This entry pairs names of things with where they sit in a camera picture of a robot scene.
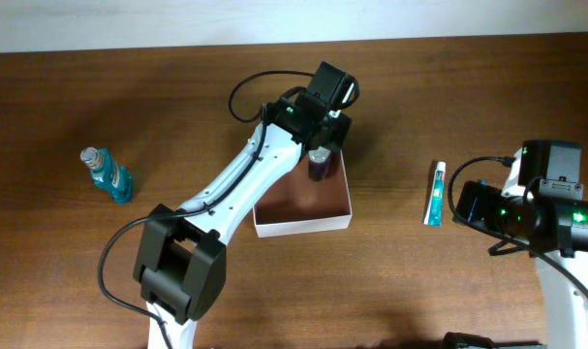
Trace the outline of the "purple spray bottle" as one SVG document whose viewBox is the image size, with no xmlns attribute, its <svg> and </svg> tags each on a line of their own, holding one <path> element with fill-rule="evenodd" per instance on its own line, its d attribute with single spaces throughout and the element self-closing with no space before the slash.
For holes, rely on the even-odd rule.
<svg viewBox="0 0 588 349">
<path fill-rule="evenodd" d="M 314 181 L 321 181 L 323 180 L 330 168 L 331 163 L 331 151 L 319 147 L 315 150 L 310 150 L 308 153 L 309 157 L 309 168 L 308 174 L 309 178 Z"/>
</svg>

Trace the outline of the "teal mouthwash bottle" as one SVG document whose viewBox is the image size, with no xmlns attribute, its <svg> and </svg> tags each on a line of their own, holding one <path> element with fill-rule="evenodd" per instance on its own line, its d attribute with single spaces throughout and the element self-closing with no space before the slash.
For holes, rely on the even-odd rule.
<svg viewBox="0 0 588 349">
<path fill-rule="evenodd" d="M 133 181 L 130 173 L 120 167 L 105 147 L 86 147 L 80 153 L 80 160 L 89 169 L 94 184 L 108 192 L 118 204 L 131 201 Z"/>
</svg>

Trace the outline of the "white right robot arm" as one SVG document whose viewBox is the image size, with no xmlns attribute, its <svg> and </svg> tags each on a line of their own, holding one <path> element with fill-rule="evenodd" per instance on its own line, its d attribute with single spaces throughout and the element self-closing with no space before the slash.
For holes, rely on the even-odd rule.
<svg viewBox="0 0 588 349">
<path fill-rule="evenodd" d="M 468 181 L 454 219 L 496 238 L 492 256 L 525 251 L 542 287 L 549 348 L 588 348 L 588 202 L 581 185 L 539 178 L 509 191 Z"/>
</svg>

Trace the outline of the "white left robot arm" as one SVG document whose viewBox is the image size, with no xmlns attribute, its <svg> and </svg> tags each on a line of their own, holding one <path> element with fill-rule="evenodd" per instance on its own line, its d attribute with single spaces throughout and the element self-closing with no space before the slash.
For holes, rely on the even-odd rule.
<svg viewBox="0 0 588 349">
<path fill-rule="evenodd" d="M 156 206 L 143 226 L 133 277 L 151 317 L 151 348 L 190 348 L 226 283 L 227 246 L 246 214 L 308 153 L 340 150 L 351 126 L 344 98 L 283 97 L 230 164 L 191 200 Z"/>
</svg>

